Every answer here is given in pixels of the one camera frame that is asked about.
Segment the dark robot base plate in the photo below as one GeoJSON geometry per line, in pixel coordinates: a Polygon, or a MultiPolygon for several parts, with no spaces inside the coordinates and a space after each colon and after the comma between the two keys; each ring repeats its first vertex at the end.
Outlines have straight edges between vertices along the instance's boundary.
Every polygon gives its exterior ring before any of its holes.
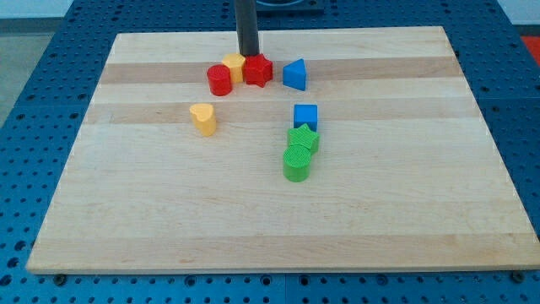
{"type": "Polygon", "coordinates": [[[258,13],[322,12],[325,0],[256,0],[258,13]]]}

